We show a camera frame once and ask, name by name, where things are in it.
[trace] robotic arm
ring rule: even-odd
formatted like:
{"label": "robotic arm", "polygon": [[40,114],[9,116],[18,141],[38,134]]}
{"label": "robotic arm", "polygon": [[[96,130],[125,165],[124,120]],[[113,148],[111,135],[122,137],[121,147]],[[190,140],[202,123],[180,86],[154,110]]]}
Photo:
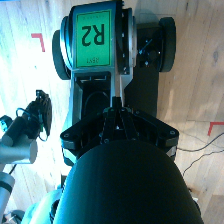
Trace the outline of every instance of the robotic arm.
{"label": "robotic arm", "polygon": [[5,164],[32,164],[37,157],[37,137],[45,129],[50,135],[52,107],[48,94],[42,90],[36,91],[36,100],[27,108],[16,110],[16,119],[8,116],[0,118],[1,128],[5,132],[0,140],[0,220],[8,203],[15,184],[15,179],[2,172]]}

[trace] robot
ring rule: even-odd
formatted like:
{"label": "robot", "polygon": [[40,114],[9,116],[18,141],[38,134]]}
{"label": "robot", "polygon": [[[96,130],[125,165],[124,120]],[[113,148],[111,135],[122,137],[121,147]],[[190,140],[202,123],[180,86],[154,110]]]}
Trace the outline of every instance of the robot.
{"label": "robot", "polygon": [[71,80],[60,138],[72,169],[23,224],[203,223],[174,163],[179,132],[156,118],[175,22],[137,27],[123,4],[75,6],[54,33],[55,69]]}

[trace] black cable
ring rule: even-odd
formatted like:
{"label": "black cable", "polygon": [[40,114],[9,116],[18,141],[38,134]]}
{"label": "black cable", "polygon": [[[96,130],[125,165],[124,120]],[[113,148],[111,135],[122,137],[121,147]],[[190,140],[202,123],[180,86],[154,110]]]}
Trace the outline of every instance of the black cable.
{"label": "black cable", "polygon": [[209,156],[209,155],[211,155],[211,154],[213,154],[213,153],[220,153],[220,152],[224,152],[224,149],[223,149],[222,151],[218,151],[218,152],[210,152],[210,153],[208,153],[208,154],[204,154],[204,155],[200,156],[198,159],[196,159],[195,161],[193,161],[189,167],[187,167],[187,168],[184,170],[184,172],[183,172],[183,177],[184,177],[184,174],[186,173],[186,171],[189,170],[189,169],[192,167],[192,165],[193,165],[194,163],[196,163],[197,161],[199,161],[202,157],[204,157],[204,156]]}
{"label": "black cable", "polygon": [[48,139],[48,136],[47,136],[47,138],[46,138],[46,139],[42,139],[42,138],[40,137],[40,135],[38,135],[38,137],[39,137],[39,139],[40,139],[42,142],[46,142],[46,141],[47,141],[47,139]]}
{"label": "black cable", "polygon": [[24,110],[23,108],[20,108],[20,107],[16,109],[16,117],[19,116],[18,111],[20,111],[20,110],[23,111],[23,113],[25,113],[26,115],[31,117],[31,114],[27,110]]}
{"label": "black cable", "polygon": [[201,150],[205,149],[209,145],[211,145],[216,139],[218,139],[222,135],[224,135],[224,132],[219,134],[218,136],[216,136],[211,142],[209,142],[207,145],[205,145],[204,147],[202,147],[200,149],[196,149],[196,150],[188,150],[188,149],[181,149],[181,148],[177,148],[177,149],[180,150],[180,151],[184,151],[184,152],[198,152],[198,151],[201,151]]}
{"label": "black cable", "polygon": [[9,175],[12,174],[12,172],[14,171],[14,169],[16,168],[16,166],[17,166],[17,164],[15,164],[15,165],[12,167],[11,171],[9,172]]}

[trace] black wheel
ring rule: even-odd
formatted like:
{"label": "black wheel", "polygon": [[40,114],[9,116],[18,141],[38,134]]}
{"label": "black wheel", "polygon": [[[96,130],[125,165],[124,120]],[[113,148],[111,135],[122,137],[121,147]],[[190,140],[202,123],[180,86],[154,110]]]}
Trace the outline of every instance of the black wheel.
{"label": "black wheel", "polygon": [[159,25],[163,28],[163,51],[160,72],[169,72],[174,63],[176,53],[176,26],[172,17],[160,19]]}
{"label": "black wheel", "polygon": [[58,73],[58,76],[62,80],[71,79],[71,71],[66,67],[64,59],[61,53],[60,47],[60,31],[56,30],[52,40],[52,55],[54,60],[54,67]]}

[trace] black bracket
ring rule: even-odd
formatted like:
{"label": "black bracket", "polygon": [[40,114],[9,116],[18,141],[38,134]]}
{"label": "black bracket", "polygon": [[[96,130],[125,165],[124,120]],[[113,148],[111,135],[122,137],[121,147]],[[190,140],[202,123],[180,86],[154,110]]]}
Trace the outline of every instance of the black bracket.
{"label": "black bracket", "polygon": [[97,145],[121,139],[149,142],[164,152],[177,146],[179,132],[173,127],[143,111],[122,107],[120,97],[114,97],[112,105],[61,133],[62,148],[78,159]]}

